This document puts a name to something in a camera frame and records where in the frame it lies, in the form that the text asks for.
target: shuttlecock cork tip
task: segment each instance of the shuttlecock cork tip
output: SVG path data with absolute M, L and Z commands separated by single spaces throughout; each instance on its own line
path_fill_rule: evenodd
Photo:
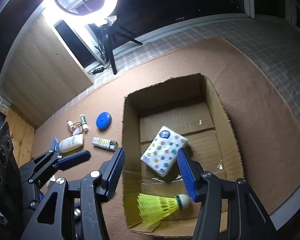
M 185 194 L 179 194 L 175 196 L 175 199 L 178 202 L 179 209 L 185 209 L 190 206 L 191 198 Z

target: green band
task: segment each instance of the green band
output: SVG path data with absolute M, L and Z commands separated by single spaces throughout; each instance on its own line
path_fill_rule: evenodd
M 177 202 L 178 202 L 179 209 L 182 209 L 182 203 L 181 203 L 181 200 L 180 200 L 179 195 L 176 195 L 176 196 L 175 196 L 175 199 L 176 199 Z

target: blue disc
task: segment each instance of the blue disc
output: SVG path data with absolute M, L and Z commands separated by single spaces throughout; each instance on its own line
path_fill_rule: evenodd
M 100 130 L 107 129 L 110 124 L 111 124 L 111 115 L 108 112 L 102 112 L 101 114 L 99 114 L 96 120 L 96 126 Z

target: yellow object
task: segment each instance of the yellow object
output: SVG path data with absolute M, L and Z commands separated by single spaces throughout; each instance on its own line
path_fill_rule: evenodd
M 184 194 L 177 195 L 175 198 L 168 198 L 140 193 L 138 196 L 139 214 L 142 222 L 149 227 L 178 209 L 188 207 L 190 202 L 191 199 Z

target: white object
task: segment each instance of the white object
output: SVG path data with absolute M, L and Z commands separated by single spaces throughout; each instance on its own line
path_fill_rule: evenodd
M 104 139 L 100 137 L 93 137 L 92 142 L 94 146 L 101 147 L 103 149 L 113 150 L 115 151 L 118 147 L 118 143 L 113 140 Z
M 59 8 L 54 0 L 44 0 L 47 8 L 55 14 L 60 15 L 63 20 L 69 20 L 70 22 L 82 25 L 95 23 L 97 26 L 101 26 L 106 23 L 104 19 L 113 12 L 117 5 L 117 1 L 118 0 L 105 0 L 102 8 L 98 11 L 86 15 L 72 15 Z
M 52 177 L 46 182 L 46 186 L 50 188 L 55 181 L 56 178 L 54 177 L 54 175 L 52 175 Z
M 178 150 L 187 142 L 187 138 L 163 126 L 140 160 L 164 177 L 176 162 Z
M 83 145 L 83 134 L 71 136 L 57 143 L 56 151 L 58 153 L 70 152 Z
M 69 130 L 70 130 L 70 132 L 73 132 L 73 129 L 74 129 L 74 126 L 72 126 L 73 125 L 73 122 L 71 121 L 71 120 L 67 120 L 67 123 L 68 123 L 68 127 L 69 127 Z
M 89 127 L 88 127 L 88 124 L 87 124 L 87 119 L 86 119 L 86 116 L 84 114 L 80 114 L 80 120 L 81 120 L 83 130 L 85 132 L 89 131 Z
M 80 127 L 78 127 L 77 129 L 75 129 L 72 133 L 73 136 L 80 134 Z
M 175 199 L 178 201 L 177 197 L 179 197 L 180 202 L 181 202 L 180 209 L 185 209 L 188 206 L 190 206 L 190 203 L 192 202 L 192 199 L 188 195 L 186 195 L 186 194 L 179 194 L 179 195 L 175 196 Z

